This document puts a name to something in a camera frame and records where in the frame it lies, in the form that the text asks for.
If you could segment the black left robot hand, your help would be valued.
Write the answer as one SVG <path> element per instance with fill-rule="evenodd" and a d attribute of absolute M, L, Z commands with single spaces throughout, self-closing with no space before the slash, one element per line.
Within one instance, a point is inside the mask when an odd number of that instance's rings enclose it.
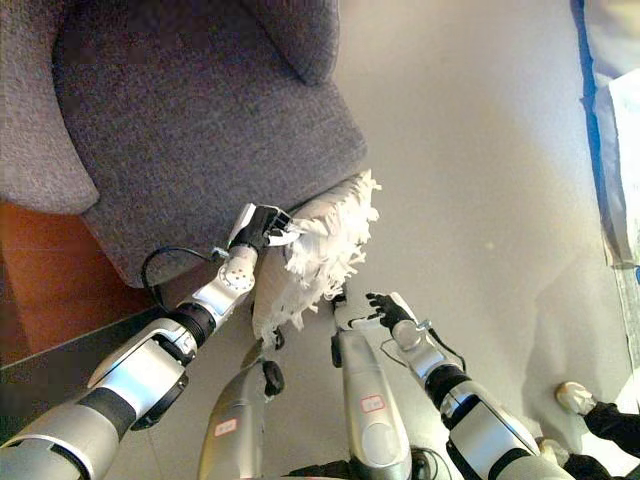
<path fill-rule="evenodd" d="M 271 205 L 247 203 L 231 230 L 227 249 L 247 246 L 260 251 L 289 245 L 300 235 L 287 212 Z"/>

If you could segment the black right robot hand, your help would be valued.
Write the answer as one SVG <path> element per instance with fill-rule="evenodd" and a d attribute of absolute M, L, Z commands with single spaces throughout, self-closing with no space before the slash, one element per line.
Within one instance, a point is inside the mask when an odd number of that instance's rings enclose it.
<path fill-rule="evenodd" d="M 368 292 L 365 298 L 371 312 L 349 320 L 347 326 L 351 330 L 385 328 L 393 336 L 396 336 L 395 330 L 398 325 L 418 330 L 415 314 L 398 292 Z"/>

